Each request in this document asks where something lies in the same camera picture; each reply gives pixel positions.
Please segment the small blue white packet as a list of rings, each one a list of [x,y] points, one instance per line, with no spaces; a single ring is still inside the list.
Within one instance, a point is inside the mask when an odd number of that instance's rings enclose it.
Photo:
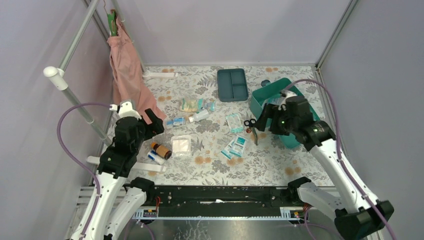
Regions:
[[[186,123],[186,120],[184,117],[175,117],[172,119],[169,119],[165,122],[165,127],[167,129],[172,129],[175,127],[180,127],[180,126],[184,126]]]

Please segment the brown orange-cap syrup bottle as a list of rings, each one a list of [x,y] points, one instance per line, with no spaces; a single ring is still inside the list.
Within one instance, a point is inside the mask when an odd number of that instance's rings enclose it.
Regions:
[[[150,147],[156,155],[165,160],[168,160],[172,156],[172,151],[162,144],[152,142]]]

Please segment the white gauze pad bag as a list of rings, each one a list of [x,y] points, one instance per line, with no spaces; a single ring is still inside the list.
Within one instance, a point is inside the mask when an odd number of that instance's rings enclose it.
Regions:
[[[172,156],[189,156],[191,154],[191,139],[188,134],[173,136],[171,138]]]

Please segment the yellow cotton ball bag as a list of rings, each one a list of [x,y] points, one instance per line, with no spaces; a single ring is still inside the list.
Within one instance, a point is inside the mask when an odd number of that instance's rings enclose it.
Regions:
[[[186,113],[194,113],[199,110],[199,100],[193,97],[183,97],[179,101],[179,110]]]

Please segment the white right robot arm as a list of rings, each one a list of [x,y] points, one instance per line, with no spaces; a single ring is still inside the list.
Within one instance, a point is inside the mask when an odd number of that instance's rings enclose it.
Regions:
[[[303,96],[288,96],[282,104],[265,103],[254,127],[275,135],[294,135],[321,164],[339,197],[319,189],[307,177],[288,183],[287,201],[307,203],[332,219],[345,240],[360,240],[386,227],[394,213],[388,200],[380,200],[358,176],[337,145],[331,127],[316,118]]]

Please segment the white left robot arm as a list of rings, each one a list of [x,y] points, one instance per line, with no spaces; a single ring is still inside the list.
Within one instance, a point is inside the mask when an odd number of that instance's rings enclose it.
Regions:
[[[137,162],[142,143],[164,132],[163,120],[150,108],[144,112],[150,123],[146,123],[134,110],[119,108],[115,136],[99,158],[94,175],[95,189],[79,226],[70,237],[72,240],[114,240],[138,207],[154,202],[155,183],[136,177],[130,182],[124,199],[117,208],[113,208],[118,193]]]

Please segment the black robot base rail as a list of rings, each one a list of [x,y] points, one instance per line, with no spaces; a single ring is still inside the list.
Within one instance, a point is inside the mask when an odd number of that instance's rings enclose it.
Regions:
[[[283,217],[282,210],[295,217],[305,207],[286,187],[158,185],[140,210],[147,219],[271,219]]]

